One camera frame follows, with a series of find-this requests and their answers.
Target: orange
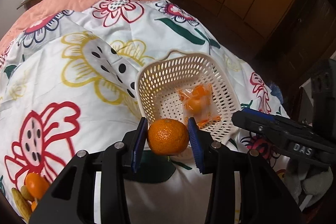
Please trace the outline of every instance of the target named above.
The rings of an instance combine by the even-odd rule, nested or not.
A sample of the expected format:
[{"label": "orange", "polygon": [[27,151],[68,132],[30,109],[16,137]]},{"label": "orange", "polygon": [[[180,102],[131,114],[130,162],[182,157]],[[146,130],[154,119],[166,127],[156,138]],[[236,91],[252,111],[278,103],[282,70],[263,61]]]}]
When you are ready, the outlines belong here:
[{"label": "orange", "polygon": [[37,173],[29,173],[26,176],[25,185],[28,192],[37,199],[41,199],[49,188],[49,183],[46,179]]},{"label": "orange", "polygon": [[36,206],[37,206],[36,201],[33,201],[33,203],[31,204],[31,211],[32,212],[35,210]]},{"label": "orange", "polygon": [[173,119],[155,120],[149,127],[147,142],[157,155],[176,155],[188,146],[189,134],[186,126]]},{"label": "orange", "polygon": [[193,115],[197,115],[202,111],[202,102],[200,99],[191,97],[185,102],[185,108],[189,110]]}]

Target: banana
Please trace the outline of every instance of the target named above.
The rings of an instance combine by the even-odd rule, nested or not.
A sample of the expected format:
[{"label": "banana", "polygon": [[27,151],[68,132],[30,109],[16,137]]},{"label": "banana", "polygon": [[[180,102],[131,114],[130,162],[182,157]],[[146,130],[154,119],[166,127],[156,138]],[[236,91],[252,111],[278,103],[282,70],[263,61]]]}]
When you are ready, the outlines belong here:
[{"label": "banana", "polygon": [[20,190],[22,196],[25,198],[25,200],[29,200],[31,202],[34,201],[34,198],[32,197],[32,195],[28,192],[28,189],[27,187],[24,185],[21,187],[21,190]]},{"label": "banana", "polygon": [[13,195],[15,204],[16,204],[17,209],[19,210],[21,216],[23,217],[24,221],[26,221],[28,223],[29,218],[32,214],[31,206],[28,204],[28,202],[22,196],[20,191],[17,190],[16,188],[12,188],[12,195]]}]

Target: metal screw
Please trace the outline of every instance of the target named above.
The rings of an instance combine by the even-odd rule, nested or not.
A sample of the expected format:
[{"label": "metal screw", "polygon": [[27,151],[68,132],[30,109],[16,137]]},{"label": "metal screw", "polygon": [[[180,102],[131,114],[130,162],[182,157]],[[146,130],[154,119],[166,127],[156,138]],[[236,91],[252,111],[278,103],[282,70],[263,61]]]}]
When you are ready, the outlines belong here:
[{"label": "metal screw", "polygon": [[82,158],[86,155],[86,151],[85,150],[79,150],[76,155],[77,155],[77,157]]},{"label": "metal screw", "polygon": [[117,142],[114,144],[114,147],[117,149],[123,148],[125,144],[123,142]]},{"label": "metal screw", "polygon": [[259,152],[255,149],[252,149],[249,152],[250,152],[250,155],[253,156],[253,157],[258,157],[259,156]]},{"label": "metal screw", "polygon": [[220,142],[214,141],[214,142],[211,144],[211,146],[212,146],[213,148],[218,149],[218,148],[221,148],[222,144],[221,144]]}]

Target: floral bedsheet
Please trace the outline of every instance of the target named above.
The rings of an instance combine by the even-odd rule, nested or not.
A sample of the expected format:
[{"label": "floral bedsheet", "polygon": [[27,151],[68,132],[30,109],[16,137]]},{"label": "floral bedsheet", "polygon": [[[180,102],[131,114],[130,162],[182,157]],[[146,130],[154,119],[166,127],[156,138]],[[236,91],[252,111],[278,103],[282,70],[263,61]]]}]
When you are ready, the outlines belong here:
[{"label": "floral bedsheet", "polygon": [[[83,12],[64,10],[27,28],[0,55],[0,190],[11,205],[10,189],[20,189],[28,173],[52,182],[78,150],[104,150],[134,130],[137,73],[172,48],[210,54],[242,108],[287,116],[257,72],[169,1],[101,0]],[[226,145],[257,149],[284,172],[287,158],[254,134],[240,130]],[[132,223],[204,223],[211,175],[198,172],[190,151],[179,161],[190,168],[177,166],[164,183],[125,182]]]}]

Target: plastic basket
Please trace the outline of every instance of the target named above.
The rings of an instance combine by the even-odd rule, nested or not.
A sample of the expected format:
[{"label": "plastic basket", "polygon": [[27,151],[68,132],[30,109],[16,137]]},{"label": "plastic basket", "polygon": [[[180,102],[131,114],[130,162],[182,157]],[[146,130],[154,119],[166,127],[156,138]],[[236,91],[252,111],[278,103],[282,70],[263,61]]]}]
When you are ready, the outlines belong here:
[{"label": "plastic basket", "polygon": [[[168,60],[174,52],[182,56]],[[163,59],[144,67],[138,74],[136,85],[142,116],[149,124],[160,118],[183,122],[182,102],[175,89],[201,83],[212,84],[212,98],[220,115],[220,121],[210,121],[201,129],[225,144],[238,129],[232,124],[231,116],[240,110],[240,104],[226,74],[207,54],[171,50]]]}]

